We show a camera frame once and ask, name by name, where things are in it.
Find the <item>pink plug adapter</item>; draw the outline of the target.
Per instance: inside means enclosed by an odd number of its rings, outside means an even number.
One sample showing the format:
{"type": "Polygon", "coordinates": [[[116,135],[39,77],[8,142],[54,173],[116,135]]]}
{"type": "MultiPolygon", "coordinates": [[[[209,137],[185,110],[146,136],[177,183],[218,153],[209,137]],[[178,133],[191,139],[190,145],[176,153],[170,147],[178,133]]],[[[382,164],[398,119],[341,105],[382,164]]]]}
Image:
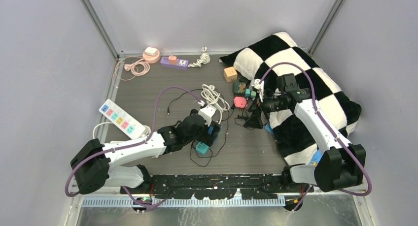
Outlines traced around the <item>pink plug adapter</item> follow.
{"type": "Polygon", "coordinates": [[[245,97],[234,97],[233,99],[234,106],[239,109],[247,108],[247,99],[245,97]]]}

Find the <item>blue cube socket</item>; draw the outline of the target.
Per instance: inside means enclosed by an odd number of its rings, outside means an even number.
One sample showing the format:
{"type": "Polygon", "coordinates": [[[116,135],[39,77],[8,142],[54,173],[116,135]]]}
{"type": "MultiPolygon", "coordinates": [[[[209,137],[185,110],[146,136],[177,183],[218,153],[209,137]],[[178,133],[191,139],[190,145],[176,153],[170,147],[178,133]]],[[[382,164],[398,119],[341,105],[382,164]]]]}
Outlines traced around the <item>blue cube socket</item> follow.
{"type": "Polygon", "coordinates": [[[221,126],[219,125],[210,126],[208,129],[207,144],[209,144],[210,146],[213,145],[213,143],[218,138],[220,131],[221,131],[221,126]]]}

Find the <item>teal usb power strip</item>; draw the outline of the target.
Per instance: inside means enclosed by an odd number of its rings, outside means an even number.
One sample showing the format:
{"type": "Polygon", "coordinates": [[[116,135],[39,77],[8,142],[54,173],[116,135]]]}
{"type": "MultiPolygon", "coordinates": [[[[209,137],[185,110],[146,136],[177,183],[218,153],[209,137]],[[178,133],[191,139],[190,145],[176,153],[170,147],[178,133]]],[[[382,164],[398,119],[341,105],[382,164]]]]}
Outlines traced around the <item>teal usb power strip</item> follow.
{"type": "Polygon", "coordinates": [[[207,144],[203,143],[203,142],[198,142],[198,144],[195,147],[195,151],[197,154],[199,155],[206,155],[206,153],[210,150],[210,146],[208,146],[207,144]]]}

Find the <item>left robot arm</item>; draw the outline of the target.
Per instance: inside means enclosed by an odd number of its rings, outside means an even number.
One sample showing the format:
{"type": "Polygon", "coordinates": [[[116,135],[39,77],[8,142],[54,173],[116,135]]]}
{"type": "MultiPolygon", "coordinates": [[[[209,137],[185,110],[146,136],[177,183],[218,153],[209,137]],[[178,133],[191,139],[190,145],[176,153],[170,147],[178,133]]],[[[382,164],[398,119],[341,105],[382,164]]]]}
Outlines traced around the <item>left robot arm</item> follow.
{"type": "Polygon", "coordinates": [[[220,131],[213,121],[216,109],[207,105],[193,109],[190,115],[175,125],[159,128],[138,139],[102,144],[97,138],[89,140],[70,161],[79,194],[91,194],[102,187],[127,187],[144,194],[150,190],[151,180],[144,166],[126,167],[125,164],[146,157],[158,157],[181,150],[194,142],[211,146],[220,131]]]}

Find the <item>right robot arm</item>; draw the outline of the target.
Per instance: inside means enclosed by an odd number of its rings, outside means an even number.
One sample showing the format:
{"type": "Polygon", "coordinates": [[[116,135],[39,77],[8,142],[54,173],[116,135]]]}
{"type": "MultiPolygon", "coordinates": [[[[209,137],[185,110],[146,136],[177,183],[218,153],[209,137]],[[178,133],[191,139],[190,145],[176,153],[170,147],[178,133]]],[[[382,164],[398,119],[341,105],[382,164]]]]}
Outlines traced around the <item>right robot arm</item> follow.
{"type": "Polygon", "coordinates": [[[259,90],[257,101],[250,106],[253,117],[260,120],[270,113],[289,109],[304,124],[317,147],[322,152],[316,165],[296,164],[287,166],[281,173],[281,185],[293,192],[301,184],[319,187],[324,192],[346,191],[359,186],[365,179],[370,181],[364,168],[366,151],[362,145],[353,145],[332,125],[320,110],[314,88],[301,89],[293,74],[277,78],[280,95],[276,98],[263,97],[264,83],[254,81],[259,90]]]}

